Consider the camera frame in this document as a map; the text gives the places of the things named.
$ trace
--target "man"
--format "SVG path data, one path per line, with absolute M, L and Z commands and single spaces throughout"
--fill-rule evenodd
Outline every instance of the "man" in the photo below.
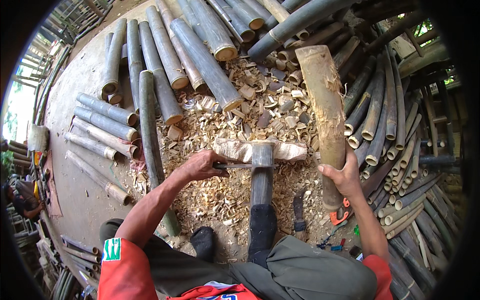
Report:
M 100 229 L 105 241 L 98 298 L 156 299 L 155 289 L 171 299 L 313 300 L 391 299 L 388 247 L 379 222 L 363 196 L 357 158 L 347 146 L 342 170 L 320 165 L 347 197 L 355 212 L 363 263 L 312 247 L 286 236 L 272 248 L 276 216 L 270 205 L 250 211 L 249 262 L 229 265 L 213 261 L 213 231 L 196 230 L 191 242 L 197 257 L 171 249 L 153 236 L 178 192 L 192 180 L 229 177 L 212 168 L 226 163 L 213 151 L 201 151 L 177 168 L 140 200 L 125 220 L 112 219 Z
M 20 184 L 19 186 L 29 188 L 28 185 Z M 22 196 L 22 193 L 33 194 L 33 191 L 19 191 L 19 195 L 13 193 L 13 188 L 5 182 L 2 186 L 3 192 L 7 197 L 8 203 L 13 203 L 15 211 L 24 218 L 31 219 L 32 221 L 38 221 L 38 214 L 45 208 L 43 203 L 40 203 L 35 197 Z

